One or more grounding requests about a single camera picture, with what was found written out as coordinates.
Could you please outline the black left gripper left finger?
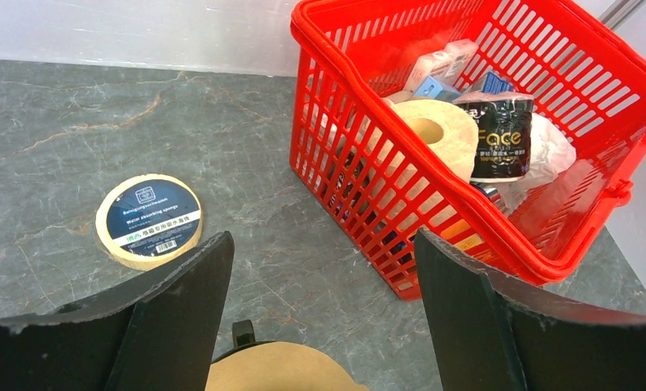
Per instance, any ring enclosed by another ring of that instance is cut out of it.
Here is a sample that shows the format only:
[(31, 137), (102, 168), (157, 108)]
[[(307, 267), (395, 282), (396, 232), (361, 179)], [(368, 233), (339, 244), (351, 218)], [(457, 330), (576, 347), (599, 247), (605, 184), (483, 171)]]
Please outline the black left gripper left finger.
[(44, 314), (0, 319), (0, 390), (202, 390), (235, 244), (178, 258)]

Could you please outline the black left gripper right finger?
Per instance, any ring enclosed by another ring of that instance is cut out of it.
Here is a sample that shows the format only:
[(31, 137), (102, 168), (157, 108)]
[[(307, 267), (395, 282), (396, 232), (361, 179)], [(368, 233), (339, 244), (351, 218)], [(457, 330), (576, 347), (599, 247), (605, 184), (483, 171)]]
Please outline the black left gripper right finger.
[(646, 390), (646, 315), (547, 292), (425, 229), (414, 253), (445, 390)]

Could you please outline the dark green glass dripper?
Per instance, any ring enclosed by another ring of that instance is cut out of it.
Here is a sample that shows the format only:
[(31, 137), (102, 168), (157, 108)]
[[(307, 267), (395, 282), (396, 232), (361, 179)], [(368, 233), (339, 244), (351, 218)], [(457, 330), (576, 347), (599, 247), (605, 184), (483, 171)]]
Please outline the dark green glass dripper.
[(226, 351), (224, 354), (215, 358), (212, 361), (212, 364), (217, 363), (233, 354), (237, 354), (238, 352), (243, 351), (245, 349), (250, 349), (258, 345), (271, 343), (271, 340), (258, 340), (256, 338), (256, 333), (253, 327), (253, 323), (250, 319), (245, 319), (245, 320), (232, 323), (231, 335), (232, 335), (232, 343), (233, 343), (232, 349)]

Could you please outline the brown paper coffee filter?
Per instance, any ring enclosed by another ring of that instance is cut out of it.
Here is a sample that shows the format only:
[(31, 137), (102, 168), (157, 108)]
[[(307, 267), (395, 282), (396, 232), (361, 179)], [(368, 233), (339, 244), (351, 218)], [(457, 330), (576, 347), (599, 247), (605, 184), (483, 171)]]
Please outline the brown paper coffee filter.
[(266, 342), (229, 354), (209, 369), (207, 390), (367, 390), (325, 353)]

